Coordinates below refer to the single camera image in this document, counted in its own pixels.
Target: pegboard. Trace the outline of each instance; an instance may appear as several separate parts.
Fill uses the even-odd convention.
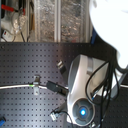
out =
[[[1,43],[0,45],[0,85],[27,84],[32,83],[34,75],[41,76],[41,84],[46,84],[47,80],[57,82],[66,86],[61,77],[56,64],[62,60],[67,70],[70,68],[72,60],[79,54],[88,55],[102,60],[112,59],[113,48],[105,43],[90,44],[54,44],[54,43]],[[121,94],[128,92],[127,89],[122,90]],[[40,90],[39,96],[34,96],[32,88],[16,88],[0,90],[0,117],[5,116],[7,122],[3,128],[63,128],[66,119],[62,116],[59,120],[53,122],[49,116],[52,109],[55,109],[64,102],[64,98],[56,95],[49,90]],[[126,100],[123,104],[119,101],[110,108],[109,115],[116,114],[117,111],[126,110]],[[120,118],[115,118],[112,123],[113,116],[106,117],[104,127],[117,126]],[[126,122],[126,116],[121,117],[122,123]],[[94,121],[99,123],[99,108],[96,109]]]

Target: blue led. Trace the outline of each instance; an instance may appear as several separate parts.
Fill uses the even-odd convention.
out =
[[[84,116],[84,115],[86,114],[86,111],[85,111],[84,109],[82,109],[82,110],[80,111],[80,113],[81,113],[82,116]]]

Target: metal bracket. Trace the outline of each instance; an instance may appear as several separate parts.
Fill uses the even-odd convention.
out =
[[[40,76],[34,76],[34,95],[39,95]]]

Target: screw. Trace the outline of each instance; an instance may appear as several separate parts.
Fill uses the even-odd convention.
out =
[[[3,45],[3,46],[1,46],[1,49],[4,49],[4,45]]]
[[[94,122],[92,122],[92,128],[95,127],[95,126],[96,126],[96,124]]]

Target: white wire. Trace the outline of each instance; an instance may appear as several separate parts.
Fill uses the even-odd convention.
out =
[[[123,88],[128,88],[128,86],[127,85],[120,85],[121,87],[123,87]]]
[[[31,87],[29,84],[26,85],[8,85],[8,86],[0,86],[0,90],[2,89],[11,89],[11,88],[23,88],[23,87]],[[45,86],[39,86],[41,89],[47,89]]]

